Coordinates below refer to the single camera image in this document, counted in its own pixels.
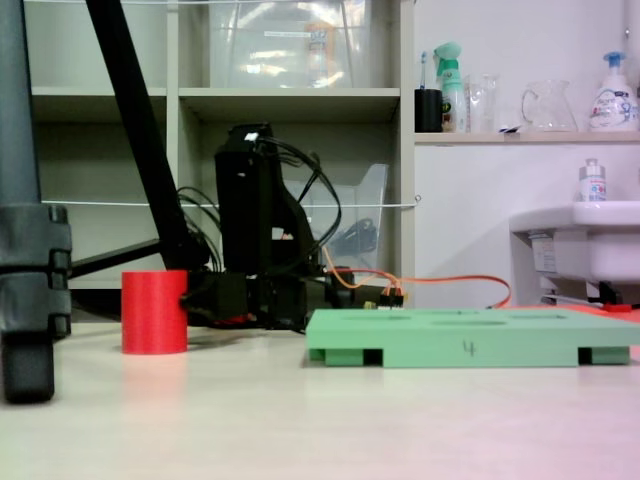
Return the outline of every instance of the table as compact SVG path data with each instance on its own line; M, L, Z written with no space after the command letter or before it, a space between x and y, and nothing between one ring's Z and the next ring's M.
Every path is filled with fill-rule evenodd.
M0 406L2 480L632 479L640 366L327 369L288 332L124 356L74 325L48 405Z

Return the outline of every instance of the green spray nozzle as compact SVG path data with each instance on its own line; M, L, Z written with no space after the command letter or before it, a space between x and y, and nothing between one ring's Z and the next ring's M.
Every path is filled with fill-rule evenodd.
M438 57L438 77L441 77L445 70L458 69L458 57L462 53L462 47L456 42L445 43L436 48L433 53Z

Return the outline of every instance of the red cylinder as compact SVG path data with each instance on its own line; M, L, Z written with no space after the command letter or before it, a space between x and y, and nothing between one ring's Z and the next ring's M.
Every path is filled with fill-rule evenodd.
M187 272L122 274L122 351L159 355L187 351L187 312L180 297Z

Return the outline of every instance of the green block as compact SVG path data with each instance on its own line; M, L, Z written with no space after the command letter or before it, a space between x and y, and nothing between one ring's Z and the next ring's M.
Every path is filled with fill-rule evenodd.
M307 327L312 359L362 365L382 351L385 367L569 367L578 349L593 364L628 364L640 325L563 309L317 310Z
M309 360L312 362L324 361L324 350L309 350Z
M328 349L324 353L324 361L328 367L361 367L364 365L364 352L358 349Z
M629 347L601 347L591 349L594 365L627 365L631 363Z

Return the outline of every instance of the transparent container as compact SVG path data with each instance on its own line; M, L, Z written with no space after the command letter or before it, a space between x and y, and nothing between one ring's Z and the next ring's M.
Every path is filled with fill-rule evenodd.
M498 75L468 75L464 79L467 100L467 131L493 133L496 129Z
M338 231L327 243L336 265L352 268L379 267L381 205L384 202L388 169L387 165L372 165L359 185L333 183L343 205ZM287 189L295 198L302 193L305 184L306 182L285 180ZM333 197L321 182L316 182L303 199L302 205L314 238L320 238L336 218Z
M372 79L374 72L385 73L372 63L372 4L372 0L211 4L211 86L366 88L379 83ZM384 28L380 20L376 24Z

